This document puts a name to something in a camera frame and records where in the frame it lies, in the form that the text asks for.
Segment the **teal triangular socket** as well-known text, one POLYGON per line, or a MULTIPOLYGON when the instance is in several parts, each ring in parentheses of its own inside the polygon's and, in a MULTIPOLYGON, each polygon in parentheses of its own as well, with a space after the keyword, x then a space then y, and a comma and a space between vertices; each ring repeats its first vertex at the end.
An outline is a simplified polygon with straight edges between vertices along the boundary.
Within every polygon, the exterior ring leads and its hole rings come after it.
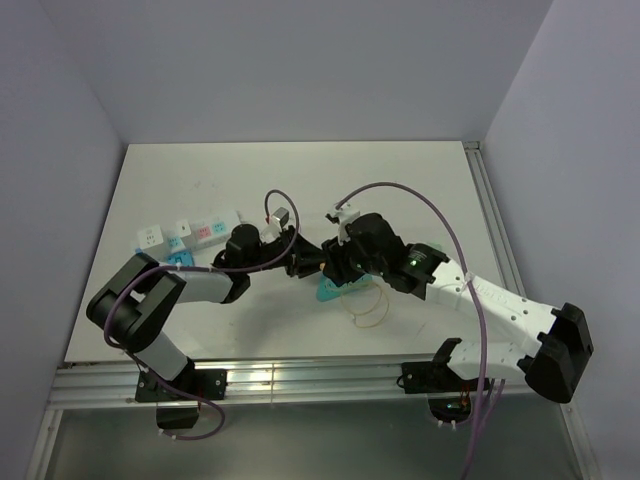
POLYGON ((316 289, 316 300, 321 303, 340 299, 341 297, 364 290, 371 287, 373 278, 371 275, 364 275, 358 280, 337 286, 325 275, 320 277, 320 282, 316 289))

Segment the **blue plug adapter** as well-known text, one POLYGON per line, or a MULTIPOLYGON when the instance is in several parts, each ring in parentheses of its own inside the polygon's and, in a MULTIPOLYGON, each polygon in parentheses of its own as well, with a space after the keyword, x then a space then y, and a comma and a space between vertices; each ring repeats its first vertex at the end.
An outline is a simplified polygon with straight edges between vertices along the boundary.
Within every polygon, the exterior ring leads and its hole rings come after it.
POLYGON ((188 250, 171 253, 166 258, 166 263, 171 265, 180 265, 183 267, 193 267, 193 255, 188 250))

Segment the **white colourful power strip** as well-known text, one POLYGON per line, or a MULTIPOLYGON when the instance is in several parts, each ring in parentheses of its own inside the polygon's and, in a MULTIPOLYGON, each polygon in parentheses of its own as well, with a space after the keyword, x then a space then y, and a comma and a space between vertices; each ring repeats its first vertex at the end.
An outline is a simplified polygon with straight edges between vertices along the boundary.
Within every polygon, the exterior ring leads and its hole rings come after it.
POLYGON ((237 210, 226 210, 200 219, 179 219, 171 225, 155 224, 138 230, 132 246, 156 259, 214 247, 226 242, 240 225, 237 210))

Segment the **white cube socket adapter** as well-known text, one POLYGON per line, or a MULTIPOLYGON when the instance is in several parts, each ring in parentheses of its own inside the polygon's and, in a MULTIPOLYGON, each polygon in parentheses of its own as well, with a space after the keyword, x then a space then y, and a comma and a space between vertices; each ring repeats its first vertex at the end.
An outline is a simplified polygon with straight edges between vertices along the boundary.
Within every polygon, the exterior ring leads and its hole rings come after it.
POLYGON ((136 234, 138 248, 156 259, 168 255, 168 245, 159 225, 145 227, 136 234))

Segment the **white charger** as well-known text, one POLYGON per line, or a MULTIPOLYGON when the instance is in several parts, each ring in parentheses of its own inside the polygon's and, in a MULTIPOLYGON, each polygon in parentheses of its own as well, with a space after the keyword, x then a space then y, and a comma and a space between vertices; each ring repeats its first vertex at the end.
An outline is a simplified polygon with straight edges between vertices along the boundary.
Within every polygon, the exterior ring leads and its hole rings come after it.
POLYGON ((176 232, 185 248, 191 248, 194 243, 193 231, 187 219, 176 222, 176 232))

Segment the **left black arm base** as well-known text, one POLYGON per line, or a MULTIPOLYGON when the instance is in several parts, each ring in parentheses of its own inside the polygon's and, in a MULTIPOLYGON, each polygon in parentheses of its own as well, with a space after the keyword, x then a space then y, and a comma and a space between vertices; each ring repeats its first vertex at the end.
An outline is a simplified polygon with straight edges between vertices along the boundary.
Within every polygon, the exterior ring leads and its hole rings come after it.
POLYGON ((134 400, 156 404, 156 425, 161 435, 175 441, 198 441, 217 435, 225 426, 226 414, 217 401, 225 398, 226 387, 225 369, 195 369, 178 386, 152 371, 141 371, 134 400), (218 424, 206 433, 187 434, 205 408, 218 414, 218 424))

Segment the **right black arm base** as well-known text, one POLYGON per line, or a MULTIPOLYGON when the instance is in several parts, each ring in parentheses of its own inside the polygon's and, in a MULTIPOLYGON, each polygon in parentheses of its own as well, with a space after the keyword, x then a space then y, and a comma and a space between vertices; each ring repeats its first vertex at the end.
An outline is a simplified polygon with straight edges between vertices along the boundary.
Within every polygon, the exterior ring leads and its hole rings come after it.
POLYGON ((463 379, 444 360, 402 363, 396 385, 407 395, 436 395, 428 406, 437 423, 455 426, 471 419, 478 379, 463 379))

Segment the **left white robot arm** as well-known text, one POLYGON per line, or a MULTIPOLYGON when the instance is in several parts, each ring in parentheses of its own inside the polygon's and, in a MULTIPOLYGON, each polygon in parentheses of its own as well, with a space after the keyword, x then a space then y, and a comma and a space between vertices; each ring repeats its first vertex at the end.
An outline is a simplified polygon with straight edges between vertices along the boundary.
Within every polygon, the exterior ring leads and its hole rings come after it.
POLYGON ((117 348, 153 370, 164 393, 183 399, 195 386, 193 361, 163 332, 176 304, 230 304, 248 290, 253 272, 282 268, 305 278, 324 261, 324 252, 293 226, 266 242, 255 226, 241 224, 209 268, 162 265, 135 254, 89 301, 86 316, 117 348))

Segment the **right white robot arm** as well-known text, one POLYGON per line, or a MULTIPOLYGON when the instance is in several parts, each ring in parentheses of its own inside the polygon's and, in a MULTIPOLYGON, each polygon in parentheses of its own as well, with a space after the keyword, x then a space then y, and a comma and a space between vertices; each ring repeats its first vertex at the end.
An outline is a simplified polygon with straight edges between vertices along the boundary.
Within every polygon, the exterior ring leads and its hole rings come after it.
POLYGON ((557 308, 518 296, 464 272, 445 253, 425 244, 406 244, 378 213, 335 211, 338 228, 323 243, 323 273, 342 286, 369 274, 393 290, 449 307, 494 326, 503 341, 449 338, 422 368, 406 368, 405 384, 432 379, 447 391, 477 385, 480 377, 524 381, 543 398, 569 403, 593 354, 584 312, 566 303, 557 308))

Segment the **aluminium front rail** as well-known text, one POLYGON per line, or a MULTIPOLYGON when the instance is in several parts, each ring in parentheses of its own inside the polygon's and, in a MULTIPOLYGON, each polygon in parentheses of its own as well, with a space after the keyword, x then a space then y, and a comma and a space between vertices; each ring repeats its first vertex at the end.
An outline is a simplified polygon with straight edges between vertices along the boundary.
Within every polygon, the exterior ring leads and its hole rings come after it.
MULTIPOLYGON (((222 407, 395 400, 408 396, 396 385, 404 362, 429 355, 323 357, 288 360, 202 361, 198 369, 227 371, 222 407)), ((140 407, 139 370, 130 361, 70 364, 53 380, 47 410, 140 407)))

